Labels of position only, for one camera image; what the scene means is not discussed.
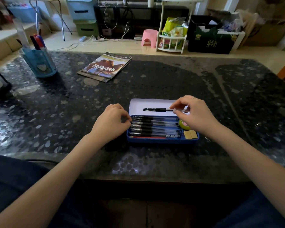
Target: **green storage drawer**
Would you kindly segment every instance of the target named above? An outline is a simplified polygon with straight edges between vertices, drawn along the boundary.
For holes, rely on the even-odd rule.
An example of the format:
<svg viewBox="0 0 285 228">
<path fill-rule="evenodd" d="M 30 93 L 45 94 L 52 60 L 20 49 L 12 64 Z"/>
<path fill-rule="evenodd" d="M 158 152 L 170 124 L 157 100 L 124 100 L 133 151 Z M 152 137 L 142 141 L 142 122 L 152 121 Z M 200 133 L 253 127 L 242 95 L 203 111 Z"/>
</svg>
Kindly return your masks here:
<svg viewBox="0 0 285 228">
<path fill-rule="evenodd" d="M 73 22 L 76 25 L 79 36 L 91 37 L 94 35 L 95 38 L 98 37 L 99 30 L 96 20 L 73 20 Z"/>
</svg>

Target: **tape roll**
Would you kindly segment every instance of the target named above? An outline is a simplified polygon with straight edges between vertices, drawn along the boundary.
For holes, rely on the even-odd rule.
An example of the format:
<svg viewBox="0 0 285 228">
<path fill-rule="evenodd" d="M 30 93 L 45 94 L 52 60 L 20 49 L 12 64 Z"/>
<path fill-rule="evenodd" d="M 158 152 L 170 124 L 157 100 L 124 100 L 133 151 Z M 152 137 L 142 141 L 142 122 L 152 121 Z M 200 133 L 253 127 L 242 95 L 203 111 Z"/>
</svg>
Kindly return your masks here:
<svg viewBox="0 0 285 228">
<path fill-rule="evenodd" d="M 190 130 L 190 127 L 185 122 L 183 122 L 182 120 L 179 120 L 178 124 L 184 130 Z"/>
</svg>

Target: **pen holder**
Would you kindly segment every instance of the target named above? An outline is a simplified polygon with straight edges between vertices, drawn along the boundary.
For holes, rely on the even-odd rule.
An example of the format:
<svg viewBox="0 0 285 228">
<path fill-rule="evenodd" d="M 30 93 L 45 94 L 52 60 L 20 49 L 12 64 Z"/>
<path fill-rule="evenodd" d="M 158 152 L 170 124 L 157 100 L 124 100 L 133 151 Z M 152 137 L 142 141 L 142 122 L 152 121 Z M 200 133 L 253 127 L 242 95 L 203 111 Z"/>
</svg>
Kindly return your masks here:
<svg viewBox="0 0 285 228">
<path fill-rule="evenodd" d="M 36 77 L 50 77 L 57 73 L 57 68 L 46 48 L 42 50 L 22 48 L 19 53 Z"/>
</svg>

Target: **pink stool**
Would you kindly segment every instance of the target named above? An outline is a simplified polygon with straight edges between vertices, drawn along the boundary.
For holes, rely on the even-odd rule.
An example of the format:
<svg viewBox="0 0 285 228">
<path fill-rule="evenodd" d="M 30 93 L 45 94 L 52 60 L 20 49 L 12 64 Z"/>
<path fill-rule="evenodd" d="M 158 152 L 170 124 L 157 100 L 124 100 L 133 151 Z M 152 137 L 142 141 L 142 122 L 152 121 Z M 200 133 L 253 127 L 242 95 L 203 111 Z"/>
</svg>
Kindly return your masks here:
<svg viewBox="0 0 285 228">
<path fill-rule="evenodd" d="M 156 47 L 156 40 L 157 40 L 157 30 L 154 29 L 145 29 L 143 31 L 143 38 L 142 38 L 142 43 L 141 46 L 144 46 L 145 44 L 145 40 L 149 39 L 149 41 L 151 42 L 151 48 L 155 48 Z"/>
</svg>

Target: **pencil case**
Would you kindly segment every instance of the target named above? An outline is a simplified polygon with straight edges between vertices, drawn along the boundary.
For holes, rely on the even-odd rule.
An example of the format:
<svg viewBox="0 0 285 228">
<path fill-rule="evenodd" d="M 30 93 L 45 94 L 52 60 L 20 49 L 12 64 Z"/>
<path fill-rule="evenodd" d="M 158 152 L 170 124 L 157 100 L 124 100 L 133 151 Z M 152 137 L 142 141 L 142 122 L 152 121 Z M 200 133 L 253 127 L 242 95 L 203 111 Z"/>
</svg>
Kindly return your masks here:
<svg viewBox="0 0 285 228">
<path fill-rule="evenodd" d="M 22 48 L 19 53 L 36 77 L 50 77 L 57 73 L 57 68 L 46 48 L 42 50 Z"/>
<path fill-rule="evenodd" d="M 165 99 L 142 99 L 142 98 L 133 98 L 130 101 L 129 106 L 129 115 L 133 116 L 160 116 L 169 121 L 178 122 L 178 117 L 173 112 L 150 112 L 143 111 L 144 108 L 169 108 L 170 105 L 175 100 L 165 100 Z M 166 143 L 166 144 L 195 144 L 199 140 L 199 134 L 196 132 L 197 138 L 194 139 L 186 139 L 184 135 L 184 130 L 182 128 L 178 128 L 180 130 L 180 138 L 136 138 L 131 135 L 133 132 L 131 128 L 127 130 L 127 140 L 129 142 L 137 142 L 137 143 Z"/>
</svg>

